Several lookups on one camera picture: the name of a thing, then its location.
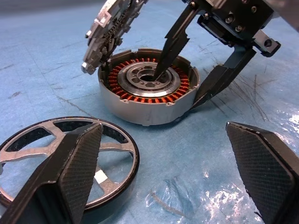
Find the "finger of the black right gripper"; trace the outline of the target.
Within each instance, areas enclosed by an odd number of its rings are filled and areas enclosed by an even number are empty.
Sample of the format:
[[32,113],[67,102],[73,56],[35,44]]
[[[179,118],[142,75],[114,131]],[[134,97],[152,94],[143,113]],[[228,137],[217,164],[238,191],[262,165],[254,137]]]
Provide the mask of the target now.
[[171,66],[190,40],[185,30],[198,12],[199,5],[197,3],[189,3],[165,36],[166,41],[154,73],[154,80],[157,80]]
[[254,49],[234,46],[234,52],[223,65],[217,65],[200,85],[192,109],[204,104],[226,89],[256,54]]

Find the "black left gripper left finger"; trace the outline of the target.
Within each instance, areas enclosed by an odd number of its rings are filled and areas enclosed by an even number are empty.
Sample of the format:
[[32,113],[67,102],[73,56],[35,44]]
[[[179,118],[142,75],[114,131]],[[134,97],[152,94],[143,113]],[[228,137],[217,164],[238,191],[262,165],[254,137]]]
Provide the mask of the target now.
[[80,224],[93,184],[103,128],[79,127],[37,167],[0,224]]

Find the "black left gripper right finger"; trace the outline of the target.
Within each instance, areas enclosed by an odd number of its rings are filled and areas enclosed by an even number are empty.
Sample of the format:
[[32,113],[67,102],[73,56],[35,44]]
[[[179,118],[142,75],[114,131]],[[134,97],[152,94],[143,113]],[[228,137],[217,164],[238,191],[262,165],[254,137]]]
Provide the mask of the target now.
[[265,224],[299,224],[299,157],[273,132],[228,122],[246,192]]

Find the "round metal motor rotor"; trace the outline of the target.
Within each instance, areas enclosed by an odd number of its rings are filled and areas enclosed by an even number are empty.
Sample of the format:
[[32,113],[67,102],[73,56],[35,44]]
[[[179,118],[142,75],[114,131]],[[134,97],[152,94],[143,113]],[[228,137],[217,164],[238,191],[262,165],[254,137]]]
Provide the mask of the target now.
[[190,110],[199,88],[199,71],[177,56],[158,79],[151,81],[161,50],[123,51],[100,66],[103,102],[115,116],[143,126],[173,122]]

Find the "round motor stator disc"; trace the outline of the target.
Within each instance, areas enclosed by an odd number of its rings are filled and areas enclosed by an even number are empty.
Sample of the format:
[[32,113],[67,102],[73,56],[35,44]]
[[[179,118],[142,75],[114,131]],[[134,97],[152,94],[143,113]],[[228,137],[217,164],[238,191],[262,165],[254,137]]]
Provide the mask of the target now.
[[85,35],[87,50],[81,69],[92,75],[98,67],[108,61],[122,36],[131,28],[131,23],[140,14],[148,0],[107,0]]

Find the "blue plastic table cover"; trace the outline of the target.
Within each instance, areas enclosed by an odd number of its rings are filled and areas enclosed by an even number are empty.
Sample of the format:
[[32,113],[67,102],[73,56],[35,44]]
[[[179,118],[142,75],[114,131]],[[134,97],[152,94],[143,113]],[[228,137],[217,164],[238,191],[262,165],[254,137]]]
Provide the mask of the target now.
[[131,199],[101,224],[263,224],[239,176],[225,126],[274,132],[299,157],[299,32],[282,18],[265,33],[281,48],[257,53],[216,97],[161,126],[111,114],[97,75],[81,71],[85,34],[105,0],[0,0],[0,144],[42,120],[88,116],[136,141]]

